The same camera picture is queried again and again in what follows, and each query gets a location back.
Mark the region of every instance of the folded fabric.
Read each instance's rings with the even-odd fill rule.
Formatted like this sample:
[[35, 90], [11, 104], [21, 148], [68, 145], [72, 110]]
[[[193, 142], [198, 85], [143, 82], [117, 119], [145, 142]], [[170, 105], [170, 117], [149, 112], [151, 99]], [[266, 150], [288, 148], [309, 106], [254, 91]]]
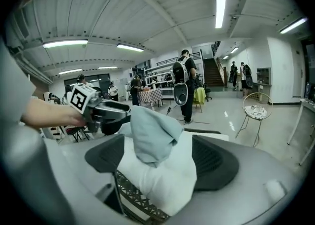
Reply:
[[169, 157], [183, 130], [174, 118], [145, 107], [134, 106], [130, 126], [125, 124], [119, 133], [133, 139], [136, 156], [143, 163], [158, 167]]

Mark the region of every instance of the gray surface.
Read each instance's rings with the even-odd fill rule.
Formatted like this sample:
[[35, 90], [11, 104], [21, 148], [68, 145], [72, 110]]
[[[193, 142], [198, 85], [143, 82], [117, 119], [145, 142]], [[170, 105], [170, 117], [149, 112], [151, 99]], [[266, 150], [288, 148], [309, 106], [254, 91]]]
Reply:
[[[84, 153], [86, 149], [105, 140], [106, 138], [78, 143], [80, 146], [77, 146], [76, 148], [79, 153]], [[89, 165], [86, 168], [86, 164], [84, 163], [75, 165], [76, 161], [81, 161], [81, 156], [75, 155], [75, 152], [71, 151], [71, 145], [68, 146], [68, 149], [61, 152], [61, 147], [58, 146], [54, 140], [45, 139], [44, 141], [47, 146], [48, 156], [55, 178], [70, 204], [77, 225], [135, 224], [107, 207], [92, 193], [92, 191], [95, 192], [98, 189], [98, 186], [111, 183], [109, 176], [104, 175], [106, 182], [103, 181], [103, 175], [100, 174], [98, 174], [97, 178], [91, 179], [95, 174], [94, 172], [91, 172], [91, 167], [89, 167]]]
[[[166, 224], [240, 225], [250, 221], [248, 224], [256, 224], [253, 219], [272, 207], [263, 184], [277, 179], [293, 193], [300, 185], [297, 177], [264, 151], [225, 141], [213, 140], [213, 143], [238, 158], [238, 174], [219, 191], [195, 193], [191, 201]], [[280, 203], [276, 205], [272, 212], [259, 218], [259, 224], [269, 223], [272, 215], [283, 208]]]

